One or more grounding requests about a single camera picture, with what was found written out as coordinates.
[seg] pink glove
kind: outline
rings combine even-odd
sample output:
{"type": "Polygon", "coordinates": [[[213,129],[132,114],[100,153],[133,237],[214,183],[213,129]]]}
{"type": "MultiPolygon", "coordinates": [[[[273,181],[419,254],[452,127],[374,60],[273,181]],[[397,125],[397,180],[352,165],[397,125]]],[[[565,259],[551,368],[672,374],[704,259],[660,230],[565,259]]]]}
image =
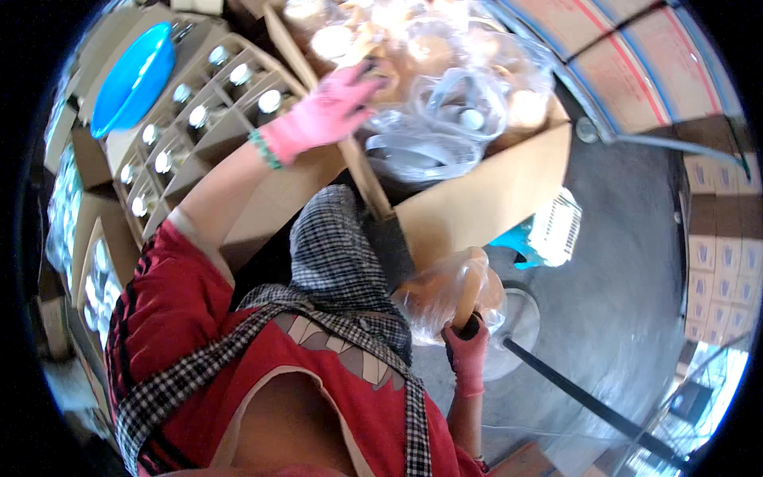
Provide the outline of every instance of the pink glove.
{"type": "Polygon", "coordinates": [[[282,165],[293,163],[299,153],[312,147],[346,139],[375,114],[364,103],[387,79],[360,81],[373,66],[372,60],[364,60],[352,68],[332,72],[288,114],[259,129],[268,149],[282,165]]]}
{"type": "Polygon", "coordinates": [[[465,335],[472,336],[471,339],[459,337],[450,324],[443,328],[441,335],[445,340],[450,368],[456,374],[456,395],[468,398],[483,394],[482,362],[488,351],[490,332],[480,314],[475,311],[460,333],[464,338],[465,335]]]}

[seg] beaded bracelet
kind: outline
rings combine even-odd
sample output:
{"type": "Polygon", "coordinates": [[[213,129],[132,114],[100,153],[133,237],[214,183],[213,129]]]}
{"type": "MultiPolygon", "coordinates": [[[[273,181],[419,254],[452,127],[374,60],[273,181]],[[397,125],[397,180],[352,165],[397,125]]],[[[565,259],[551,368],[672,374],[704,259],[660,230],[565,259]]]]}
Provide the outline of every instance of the beaded bracelet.
{"type": "Polygon", "coordinates": [[[268,163],[270,169],[281,169],[283,167],[283,164],[278,161],[275,154],[268,148],[268,144],[262,138],[259,130],[255,129],[249,133],[249,142],[257,148],[259,155],[268,163]]]}

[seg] gray floor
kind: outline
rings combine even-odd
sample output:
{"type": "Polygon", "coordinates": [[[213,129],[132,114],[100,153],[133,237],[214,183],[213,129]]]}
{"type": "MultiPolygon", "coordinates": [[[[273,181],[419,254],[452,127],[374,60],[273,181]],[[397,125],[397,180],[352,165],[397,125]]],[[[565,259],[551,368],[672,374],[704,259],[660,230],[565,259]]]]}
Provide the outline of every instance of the gray floor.
{"type": "MultiPolygon", "coordinates": [[[[573,121],[579,118],[566,91],[559,94],[573,121]]],[[[538,302],[533,353],[635,422],[662,396],[684,342],[676,160],[667,150],[573,137],[565,186],[583,220],[571,262],[519,271],[511,251],[487,248],[501,279],[522,283],[538,302]]],[[[447,412],[454,381],[445,350],[415,347],[414,370],[447,412]]],[[[524,364],[487,383],[483,423],[508,427],[485,428],[488,462],[529,437],[567,477],[580,475],[623,439],[524,364]]]]}

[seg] blue plastic bowl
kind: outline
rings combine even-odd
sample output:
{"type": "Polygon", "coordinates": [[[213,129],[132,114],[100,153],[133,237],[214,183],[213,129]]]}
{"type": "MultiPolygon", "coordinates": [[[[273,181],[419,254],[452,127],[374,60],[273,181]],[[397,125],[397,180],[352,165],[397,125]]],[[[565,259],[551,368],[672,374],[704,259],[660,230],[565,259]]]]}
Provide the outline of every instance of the blue plastic bowl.
{"type": "Polygon", "coordinates": [[[168,22],[140,35],[111,69],[98,92],[90,134],[130,129],[146,115],[161,94],[175,66],[168,22]]]}

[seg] person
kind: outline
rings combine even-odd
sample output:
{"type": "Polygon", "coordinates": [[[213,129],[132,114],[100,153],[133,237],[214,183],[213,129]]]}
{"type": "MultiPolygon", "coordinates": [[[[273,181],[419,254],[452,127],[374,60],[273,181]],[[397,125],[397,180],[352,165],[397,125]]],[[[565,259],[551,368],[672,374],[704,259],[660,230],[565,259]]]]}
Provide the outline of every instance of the person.
{"type": "Polygon", "coordinates": [[[229,312],[218,252],[272,169],[347,138],[374,111],[373,60],[328,75],[207,174],[159,226],[111,319],[115,435],[133,475],[482,475],[488,330],[443,330],[456,374],[447,420],[411,373],[410,329],[331,185],[291,229],[291,283],[229,312]]]}

